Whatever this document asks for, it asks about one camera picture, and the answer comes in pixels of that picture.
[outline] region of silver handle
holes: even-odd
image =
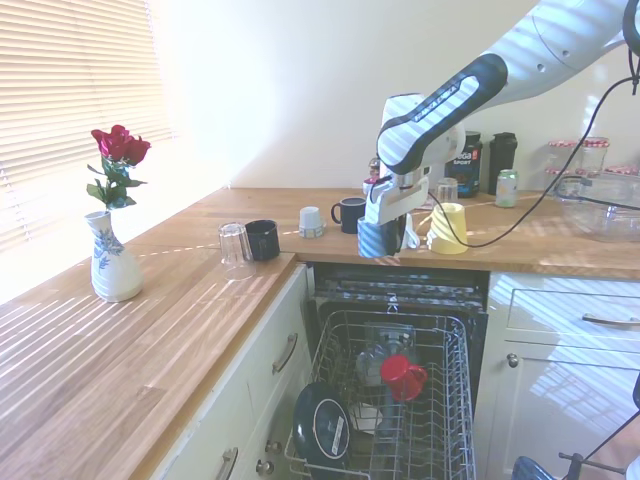
[[[264,447],[266,453],[272,453],[274,455],[280,455],[282,453],[282,444],[280,442],[272,442],[267,440],[267,446]]]
[[[598,318],[592,313],[585,313],[582,316],[585,322],[597,323],[599,325],[614,325],[616,327],[638,327],[640,326],[640,318],[631,317],[629,320],[607,320]]]
[[[231,472],[233,472],[233,467],[236,466],[236,460],[238,459],[238,449],[232,448],[231,450],[227,450],[222,454],[222,460],[224,463],[222,464],[222,468],[216,475],[216,480],[229,480],[231,476]]]
[[[256,473],[261,477],[266,477],[267,475],[271,475],[273,472],[275,472],[275,470],[276,470],[276,467],[273,464],[273,462],[267,461],[262,463],[262,460],[258,460],[258,463],[256,463]]]
[[[275,375],[278,372],[281,372],[285,365],[289,362],[291,355],[293,355],[293,351],[296,349],[296,344],[298,343],[298,334],[292,333],[287,337],[287,346],[284,349],[284,353],[280,357],[280,360],[276,360],[273,362],[273,370],[272,373]]]
[[[509,363],[509,366],[511,368],[516,368],[520,363],[520,359],[515,353],[510,353],[509,355],[507,355],[507,362]]]

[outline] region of black mug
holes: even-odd
[[[256,261],[271,260],[280,254],[278,226],[273,220],[256,220],[245,225],[251,254]]]
[[[358,233],[358,219],[364,217],[367,201],[360,197],[349,197],[340,200],[331,207],[331,218],[340,225],[343,233]],[[336,208],[340,207],[340,218],[336,218]]]

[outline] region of open dishwasher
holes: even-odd
[[[309,383],[324,381],[338,392],[353,435],[346,468],[332,470],[300,458],[291,434],[291,478],[315,471],[336,479],[475,479],[472,418],[488,275],[319,264],[314,280]],[[380,381],[380,362],[397,353],[428,373],[412,401],[394,400]]]

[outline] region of wooden countertop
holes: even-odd
[[[228,282],[217,250],[131,251],[131,301],[98,299],[85,262],[0,307],[1,479],[148,478],[295,266]]]
[[[545,201],[512,235],[444,256],[424,247],[367,260],[356,236],[329,224],[297,234],[298,212],[329,209],[354,190],[222,190],[131,241],[141,294],[96,298],[85,261],[0,306],[0,479],[146,479],[260,318],[296,260],[640,279],[638,244],[581,236]],[[530,205],[467,204],[469,239],[502,232]],[[414,218],[421,236],[427,213]],[[271,218],[283,253],[257,275],[224,280],[218,226]]]
[[[278,222],[280,248],[295,253],[300,261],[373,263],[415,267],[435,267],[503,272],[530,272],[617,279],[640,279],[640,243],[603,243],[591,240],[575,228],[553,200],[543,203],[523,224],[498,243],[469,249],[460,255],[439,255],[424,245],[429,212],[414,212],[414,224],[422,238],[417,250],[403,250],[395,257],[365,259],[358,255],[356,235],[340,232],[331,221],[331,206],[341,198],[362,196],[349,189],[232,189],[221,190],[132,243],[178,247],[204,245],[218,247],[218,226],[225,222],[248,222],[270,218]],[[490,240],[511,226],[538,198],[523,194],[516,208],[493,205],[494,197],[479,195],[462,200],[466,205],[469,242]],[[328,231],[318,239],[298,236],[302,207],[315,205],[328,222]]]

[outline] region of glass jar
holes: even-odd
[[[608,148],[608,138],[587,137],[580,149],[580,163],[576,167],[576,174],[590,177],[602,172]]]

